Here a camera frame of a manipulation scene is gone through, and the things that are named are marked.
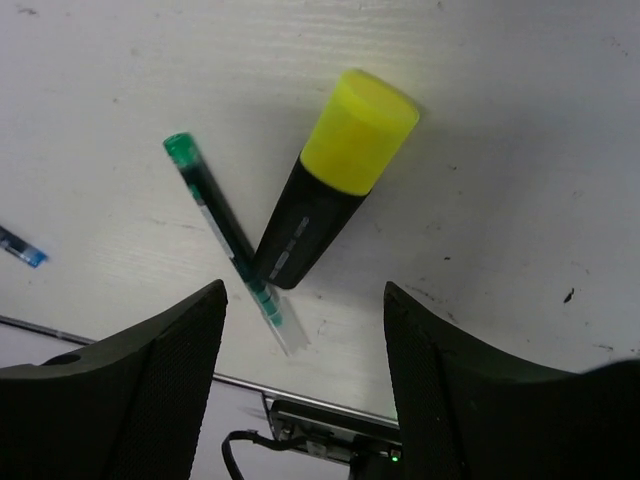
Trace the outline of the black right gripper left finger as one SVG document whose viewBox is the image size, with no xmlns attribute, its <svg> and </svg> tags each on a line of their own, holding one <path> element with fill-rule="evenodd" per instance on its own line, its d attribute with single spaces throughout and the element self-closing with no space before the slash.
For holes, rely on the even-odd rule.
<svg viewBox="0 0 640 480">
<path fill-rule="evenodd" d="M 2 369 L 2 478 L 189 478 L 226 308 L 216 280 L 106 339 Z"/>
</svg>

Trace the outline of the green ink pen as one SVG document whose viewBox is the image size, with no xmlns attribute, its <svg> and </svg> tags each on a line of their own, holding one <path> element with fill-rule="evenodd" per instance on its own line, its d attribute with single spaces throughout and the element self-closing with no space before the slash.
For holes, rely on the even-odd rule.
<svg viewBox="0 0 640 480">
<path fill-rule="evenodd" d="M 284 353 L 305 349 L 309 340 L 290 302 L 255 273 L 254 251 L 194 137 L 177 133 L 166 138 L 163 147 Z"/>
</svg>

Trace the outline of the yellow cap black highlighter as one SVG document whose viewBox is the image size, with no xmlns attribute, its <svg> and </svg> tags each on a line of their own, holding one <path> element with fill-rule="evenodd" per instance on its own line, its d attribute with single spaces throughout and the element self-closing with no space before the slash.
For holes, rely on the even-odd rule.
<svg viewBox="0 0 640 480">
<path fill-rule="evenodd" d="M 324 254 L 420 118 L 411 99 L 345 71 L 298 155 L 254 257 L 264 281 L 295 288 Z"/>
</svg>

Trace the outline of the blue ink pen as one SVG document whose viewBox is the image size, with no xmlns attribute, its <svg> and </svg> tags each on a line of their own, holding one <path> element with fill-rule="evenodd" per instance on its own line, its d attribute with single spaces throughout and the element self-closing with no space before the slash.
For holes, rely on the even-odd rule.
<svg viewBox="0 0 640 480">
<path fill-rule="evenodd" d="M 4 227 L 0 227 L 1 249 L 20 259 L 32 268 L 48 260 L 48 256 L 32 244 L 21 239 Z"/>
</svg>

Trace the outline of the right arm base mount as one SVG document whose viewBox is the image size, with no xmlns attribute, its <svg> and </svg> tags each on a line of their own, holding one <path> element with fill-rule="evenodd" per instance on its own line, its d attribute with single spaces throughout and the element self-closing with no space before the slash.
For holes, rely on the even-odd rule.
<svg viewBox="0 0 640 480">
<path fill-rule="evenodd" d="M 269 437 L 255 430 L 236 430 L 222 441 L 221 454 L 231 478 L 244 477 L 232 451 L 238 441 L 346 465 L 350 479 L 405 477 L 400 431 L 394 422 L 268 393 L 261 395 L 261 403 Z"/>
</svg>

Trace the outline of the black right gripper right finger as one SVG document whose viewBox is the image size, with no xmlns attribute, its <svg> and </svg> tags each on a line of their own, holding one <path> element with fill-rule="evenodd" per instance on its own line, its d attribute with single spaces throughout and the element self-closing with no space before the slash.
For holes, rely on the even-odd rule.
<svg viewBox="0 0 640 480">
<path fill-rule="evenodd" d="M 499 350 L 394 283 L 384 334 L 409 479 L 635 479 L 639 363 L 582 373 Z"/>
</svg>

